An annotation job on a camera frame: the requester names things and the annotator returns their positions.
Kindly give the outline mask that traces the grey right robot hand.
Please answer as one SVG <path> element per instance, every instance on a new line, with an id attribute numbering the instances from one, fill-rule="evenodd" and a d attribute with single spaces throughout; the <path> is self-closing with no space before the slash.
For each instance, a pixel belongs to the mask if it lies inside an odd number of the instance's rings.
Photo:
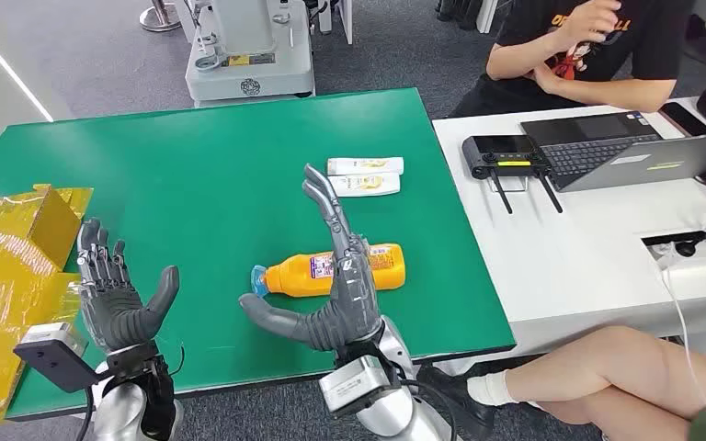
<path id="1" fill-rule="evenodd" d="M 255 293 L 238 303 L 258 327 L 318 351 L 337 350 L 379 331 L 381 314 L 369 260 L 369 244 L 354 233 L 330 180 L 312 165 L 303 168 L 302 191 L 317 204 L 333 243 L 329 300 L 301 314 L 276 308 Z"/>

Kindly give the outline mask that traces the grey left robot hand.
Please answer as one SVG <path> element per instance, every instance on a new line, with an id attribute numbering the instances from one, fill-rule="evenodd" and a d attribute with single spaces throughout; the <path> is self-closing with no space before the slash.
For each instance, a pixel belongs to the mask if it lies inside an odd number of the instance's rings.
<path id="1" fill-rule="evenodd" d="M 177 266 L 163 269 L 156 292 L 144 303 L 132 284 L 125 242 L 108 245 L 108 230 L 97 218 L 85 220 L 77 235 L 81 311 L 97 345 L 111 353 L 148 343 L 158 334 L 179 291 Z"/>

